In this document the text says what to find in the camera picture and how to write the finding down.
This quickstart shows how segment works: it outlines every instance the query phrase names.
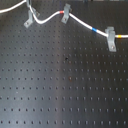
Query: clip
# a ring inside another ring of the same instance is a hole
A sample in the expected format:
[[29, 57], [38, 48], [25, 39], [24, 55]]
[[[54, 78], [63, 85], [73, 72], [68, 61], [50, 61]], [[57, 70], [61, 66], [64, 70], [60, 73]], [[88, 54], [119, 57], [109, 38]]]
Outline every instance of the clip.
[[105, 32], [108, 34], [107, 42], [109, 51], [116, 52], [114, 27], [107, 27], [107, 29], [105, 29]]
[[[32, 2], [31, 2], [31, 0], [26, 0], [26, 2], [27, 2], [27, 7], [29, 8], [30, 5], [32, 4]], [[34, 14], [36, 15], [36, 17], [40, 16], [40, 14], [36, 11], [36, 9], [34, 9], [32, 7], [32, 10], [33, 10]], [[26, 28], [29, 28], [29, 26], [35, 21], [31, 10], [28, 11], [28, 18], [29, 19], [24, 23], [24, 26]]]
[[69, 19], [69, 12], [70, 11], [71, 11], [71, 6], [69, 4], [66, 4], [64, 6], [64, 16], [63, 16], [61, 22], [65, 23], [65, 24], [67, 23], [67, 21]]

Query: screw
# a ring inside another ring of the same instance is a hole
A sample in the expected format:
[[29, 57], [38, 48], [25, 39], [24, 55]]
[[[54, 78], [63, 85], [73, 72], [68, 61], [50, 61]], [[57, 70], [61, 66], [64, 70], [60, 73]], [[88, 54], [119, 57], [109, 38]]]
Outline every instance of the screw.
[[112, 49], [115, 49], [115, 46], [112, 45]]

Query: black perforated surface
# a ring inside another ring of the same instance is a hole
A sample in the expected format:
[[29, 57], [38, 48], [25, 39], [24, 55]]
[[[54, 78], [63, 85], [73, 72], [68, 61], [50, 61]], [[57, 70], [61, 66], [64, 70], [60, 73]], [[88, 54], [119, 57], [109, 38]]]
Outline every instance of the black perforated surface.
[[[128, 34], [127, 2], [68, 3], [93, 27]], [[40, 19], [64, 5], [33, 2]], [[117, 39], [111, 53], [106, 38], [61, 18], [26, 29], [25, 4], [0, 15], [0, 127], [127, 128], [128, 39]]]

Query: white cable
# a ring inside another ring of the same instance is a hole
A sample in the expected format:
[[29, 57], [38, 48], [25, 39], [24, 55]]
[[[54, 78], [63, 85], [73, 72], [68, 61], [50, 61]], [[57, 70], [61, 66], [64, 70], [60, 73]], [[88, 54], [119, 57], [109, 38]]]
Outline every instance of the white cable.
[[79, 20], [77, 17], [75, 17], [73, 14], [69, 13], [69, 15], [75, 19], [77, 22], [79, 22], [80, 24], [82, 24], [83, 26], [89, 28], [90, 30], [92, 30], [92, 27], [86, 23], [84, 23], [83, 21]]
[[11, 8], [8, 8], [8, 9], [3, 9], [3, 10], [0, 10], [0, 13], [4, 13], [4, 12], [9, 12], [19, 6], [21, 6], [22, 4], [24, 4], [26, 2], [26, 0], [23, 0], [22, 2], [18, 3], [17, 5], [14, 5], [13, 7]]
[[35, 19], [35, 21], [36, 21], [38, 24], [44, 24], [44, 23], [46, 23], [47, 21], [49, 21], [50, 19], [52, 19], [54, 16], [60, 14], [60, 11], [55, 12], [53, 15], [51, 15], [51, 16], [48, 17], [47, 19], [41, 21], [41, 20], [38, 20], [38, 19], [37, 19], [37, 17], [35, 16], [35, 14], [34, 14], [34, 12], [33, 12], [31, 6], [30, 6], [30, 10], [31, 10], [31, 12], [33, 13], [34, 19]]
[[[90, 25], [88, 25], [88, 24], [84, 23], [83, 21], [79, 20], [79, 19], [78, 19], [77, 17], [75, 17], [73, 14], [69, 13], [69, 15], [70, 15], [73, 19], [75, 19], [77, 22], [79, 22], [80, 24], [82, 24], [83, 26], [89, 28], [90, 30], [93, 29]], [[102, 32], [102, 31], [100, 31], [100, 30], [96, 30], [96, 32], [99, 33], [99, 34], [101, 34], [101, 35], [103, 35], [103, 36], [105, 36], [105, 37], [108, 37], [108, 34]]]
[[121, 38], [128, 38], [128, 35], [121, 35]]

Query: metal bracket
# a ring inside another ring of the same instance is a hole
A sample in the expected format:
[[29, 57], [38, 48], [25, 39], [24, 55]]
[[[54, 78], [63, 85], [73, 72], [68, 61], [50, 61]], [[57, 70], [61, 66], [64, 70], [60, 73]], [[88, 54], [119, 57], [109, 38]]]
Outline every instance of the metal bracket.
[[[29, 8], [29, 6], [31, 5], [31, 0], [27, 0], [26, 2], [27, 2], [27, 7]], [[33, 10], [34, 14], [36, 15], [36, 17], [40, 16], [40, 14], [34, 8], [32, 8], [32, 10]], [[24, 23], [24, 26], [26, 28], [29, 28], [30, 25], [35, 21], [33, 14], [30, 10], [28, 11], [28, 17], [29, 17], [29, 19]]]
[[107, 27], [107, 29], [105, 29], [105, 32], [108, 34], [107, 41], [109, 51], [116, 52], [114, 27]]
[[69, 12], [70, 11], [71, 11], [71, 6], [69, 4], [66, 4], [64, 6], [64, 16], [63, 16], [61, 22], [65, 23], [65, 24], [67, 23], [67, 21], [69, 19]]

